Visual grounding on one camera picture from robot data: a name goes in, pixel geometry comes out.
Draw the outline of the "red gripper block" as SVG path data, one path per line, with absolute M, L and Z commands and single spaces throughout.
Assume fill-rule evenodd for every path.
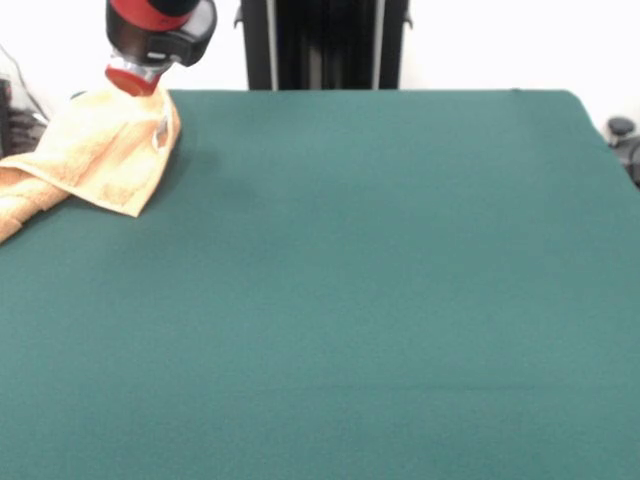
M 119 90 L 134 96 L 150 96 L 156 90 L 159 75 L 140 65 L 114 66 L 105 70 L 107 79 Z

